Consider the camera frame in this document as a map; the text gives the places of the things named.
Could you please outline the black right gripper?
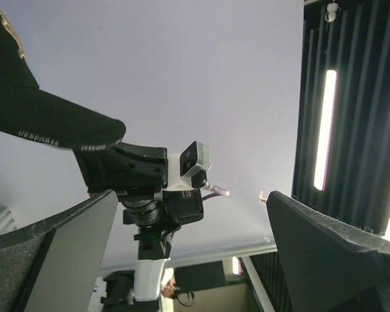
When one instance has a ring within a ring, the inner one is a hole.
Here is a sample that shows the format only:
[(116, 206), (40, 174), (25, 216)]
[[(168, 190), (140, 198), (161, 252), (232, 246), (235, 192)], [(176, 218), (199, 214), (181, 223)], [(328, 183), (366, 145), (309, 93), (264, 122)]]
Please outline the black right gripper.
[(161, 190), (167, 184), (167, 149), (119, 143), (103, 151), (76, 153), (89, 193), (114, 190), (123, 224), (173, 233), (204, 218), (201, 192)]

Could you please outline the black baseball cap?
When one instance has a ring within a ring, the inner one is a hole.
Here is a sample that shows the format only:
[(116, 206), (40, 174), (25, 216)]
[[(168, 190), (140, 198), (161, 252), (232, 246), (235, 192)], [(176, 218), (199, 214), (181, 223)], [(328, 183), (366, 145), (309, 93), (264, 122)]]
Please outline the black baseball cap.
[(126, 126), (42, 90), (20, 39), (0, 9), (0, 132), (56, 148), (94, 152), (121, 142)]

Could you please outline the ceiling light strip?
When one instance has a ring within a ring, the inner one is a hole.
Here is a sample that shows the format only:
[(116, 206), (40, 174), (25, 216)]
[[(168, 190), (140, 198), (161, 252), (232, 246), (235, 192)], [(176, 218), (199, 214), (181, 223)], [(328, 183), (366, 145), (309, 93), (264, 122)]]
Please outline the ceiling light strip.
[(313, 182), (314, 187), (317, 190), (324, 190), (326, 184), (336, 85), (337, 72), (335, 70), (328, 70), (324, 81), (322, 109), (318, 132), (317, 157)]

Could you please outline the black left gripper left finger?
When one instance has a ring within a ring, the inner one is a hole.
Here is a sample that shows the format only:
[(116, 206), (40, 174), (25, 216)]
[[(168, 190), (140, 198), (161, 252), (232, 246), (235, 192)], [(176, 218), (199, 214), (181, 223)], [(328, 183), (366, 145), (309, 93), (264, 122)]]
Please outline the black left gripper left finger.
[(0, 235), (0, 311), (87, 311), (117, 208), (106, 191)]

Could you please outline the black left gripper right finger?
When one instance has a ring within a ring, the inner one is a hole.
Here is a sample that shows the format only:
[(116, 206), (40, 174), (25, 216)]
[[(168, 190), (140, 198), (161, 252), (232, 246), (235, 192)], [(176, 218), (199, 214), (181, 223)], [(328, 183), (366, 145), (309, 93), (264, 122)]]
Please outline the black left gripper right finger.
[(390, 241), (279, 191), (266, 208), (295, 311), (390, 311)]

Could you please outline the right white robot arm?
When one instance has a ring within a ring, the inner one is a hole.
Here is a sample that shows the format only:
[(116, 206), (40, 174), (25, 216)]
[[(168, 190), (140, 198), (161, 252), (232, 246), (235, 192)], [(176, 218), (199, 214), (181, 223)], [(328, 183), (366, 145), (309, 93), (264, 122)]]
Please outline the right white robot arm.
[(169, 154), (166, 148), (120, 142), (84, 145), (74, 155), (89, 195), (114, 191), (124, 207), (123, 224), (138, 227), (131, 311), (159, 311), (172, 237), (204, 216), (201, 189), (211, 168), (209, 147), (194, 141), (182, 153)]

